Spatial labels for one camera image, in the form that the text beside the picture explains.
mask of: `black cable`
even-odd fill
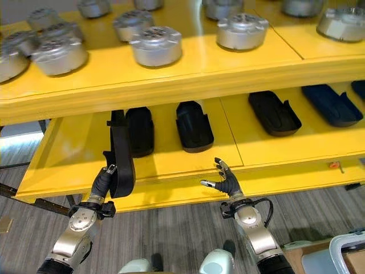
[[[7,168],[13,168],[13,167],[28,166],[29,164],[30,164],[30,162],[18,163],[18,164],[8,164],[7,166],[0,166],[0,170],[5,170]]]
[[[254,202],[253,202],[253,204],[254,204],[254,205],[257,205],[257,204],[259,204],[259,203],[261,203],[261,202],[269,202],[269,204],[270,204],[270,207],[269,207],[269,213],[267,214],[266,221],[263,223],[263,225],[264,225],[265,227],[268,227],[268,225],[269,225],[269,223],[270,223],[270,221],[271,221],[271,218],[273,217],[273,213],[274,213],[274,204],[273,204],[273,202],[272,202],[270,199],[268,199],[268,198],[261,198],[261,199],[258,199],[258,200],[256,200],[256,201],[254,201]]]

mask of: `small orange object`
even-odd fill
[[[332,162],[332,163],[330,163],[329,167],[330,168],[339,168],[339,167],[341,167],[341,164],[340,164],[340,162]]]

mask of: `lower shelf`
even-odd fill
[[[333,84],[336,92],[365,111],[349,83]],[[299,131],[284,138],[268,135],[254,116],[247,95],[200,101],[215,137],[204,152],[183,151],[176,128],[175,104],[150,107],[155,124],[155,151],[134,159],[133,194],[116,199],[118,211],[221,200],[225,195],[200,186],[201,179],[218,180],[213,163],[219,157],[238,175],[247,196],[269,195],[365,180],[358,159],[365,155],[365,119],[348,128],[333,128],[313,109],[299,88],[274,90],[289,99],[302,120]],[[110,112],[53,119],[21,182],[16,199],[87,193],[110,149]],[[345,170],[331,170],[341,161]]]
[[[311,190],[365,180],[365,168],[358,160],[342,161],[341,164],[344,173],[340,169],[329,169],[325,163],[311,163],[236,172],[236,175],[247,197]],[[114,201],[117,212],[125,212],[228,199],[225,194],[202,186],[202,179],[218,181],[219,177],[199,176],[163,183],[136,183],[131,195],[117,199],[107,197],[106,200]]]

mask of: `white robot part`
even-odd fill
[[[341,42],[360,42],[365,38],[365,10],[359,7],[327,9],[317,32]]]
[[[217,43],[234,50],[250,50],[263,44],[269,22],[247,13],[224,18],[218,23]]]
[[[157,10],[164,6],[164,0],[133,0],[138,10]]]
[[[127,263],[118,274],[150,271],[152,271],[152,265],[147,259],[137,259]]]
[[[11,49],[20,51],[28,57],[38,48],[39,39],[34,31],[18,31],[4,38],[3,44]]]
[[[109,0],[81,0],[78,9],[85,18],[97,18],[111,11]]]
[[[113,21],[113,27],[122,42],[129,42],[133,35],[153,25],[152,14],[146,10],[128,11]]]
[[[86,63],[88,53],[76,38],[58,38],[42,42],[32,60],[46,75],[70,72]]]
[[[44,29],[41,39],[55,39],[61,37],[78,38],[84,40],[84,35],[76,23],[61,22]]]
[[[233,274],[234,260],[231,253],[215,249],[205,257],[199,274]]]
[[[281,10],[294,17],[314,17],[323,9],[323,0],[284,0]]]
[[[63,22],[54,9],[46,7],[34,10],[27,18],[29,26],[34,31],[41,31],[51,25]]]
[[[170,27],[149,27],[129,43],[137,63],[148,67],[169,65],[183,53],[181,34]]]
[[[241,0],[209,0],[206,4],[205,16],[220,20],[232,14],[240,13],[243,7]]]
[[[0,55],[0,83],[7,81],[28,68],[29,61],[14,49],[2,49]]]

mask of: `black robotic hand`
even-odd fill
[[[203,186],[213,187],[221,192],[227,193],[230,197],[236,195],[243,196],[240,184],[228,165],[220,158],[215,158],[214,161],[217,163],[217,168],[220,170],[219,174],[224,180],[222,182],[202,180],[200,183]]]

